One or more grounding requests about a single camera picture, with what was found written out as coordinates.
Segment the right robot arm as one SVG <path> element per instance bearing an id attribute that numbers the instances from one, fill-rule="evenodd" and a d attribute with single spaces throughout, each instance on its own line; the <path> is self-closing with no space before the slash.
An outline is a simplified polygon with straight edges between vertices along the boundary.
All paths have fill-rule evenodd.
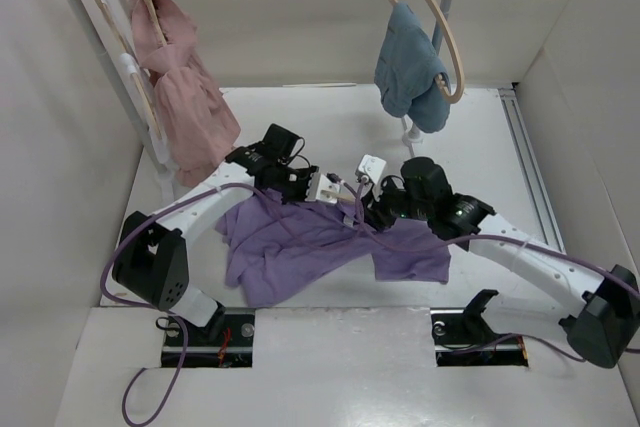
<path id="1" fill-rule="evenodd" d="M 405 161 L 393 176 L 383 159 L 366 155 L 356 175 L 371 187 L 363 210 L 377 231 L 399 219 L 424 221 L 443 245 L 506 268 L 564 306 L 559 325 L 579 360 L 610 369 L 628 351 L 639 329 L 639 283 L 631 270 L 606 270 L 536 241 L 489 204 L 454 192 L 428 157 Z"/>

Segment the purple t shirt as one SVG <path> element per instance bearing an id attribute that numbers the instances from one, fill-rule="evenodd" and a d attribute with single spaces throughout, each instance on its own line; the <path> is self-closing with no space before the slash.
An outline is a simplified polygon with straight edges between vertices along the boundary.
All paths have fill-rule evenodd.
<path id="1" fill-rule="evenodd" d="M 215 230 L 228 247 L 225 284 L 251 307 L 271 307 L 329 273 L 369 256 L 377 281 L 446 284 L 451 255 L 426 223 L 398 220 L 385 232 L 356 232 L 349 204 L 280 203 L 253 195 L 227 211 Z"/>

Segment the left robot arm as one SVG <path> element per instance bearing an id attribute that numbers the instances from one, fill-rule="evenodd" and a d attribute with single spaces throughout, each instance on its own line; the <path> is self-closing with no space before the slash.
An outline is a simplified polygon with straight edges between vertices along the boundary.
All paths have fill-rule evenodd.
<path id="1" fill-rule="evenodd" d="M 201 343 L 222 334 L 225 307 L 190 284 L 189 252 L 224 214 L 272 190 L 283 202 L 303 202 L 319 169 L 292 168 L 304 147 L 297 134 L 272 124 L 262 140 L 237 147 L 200 184 L 153 214 L 139 211 L 123 225 L 110 267 L 112 279 L 159 311 L 181 317 Z"/>

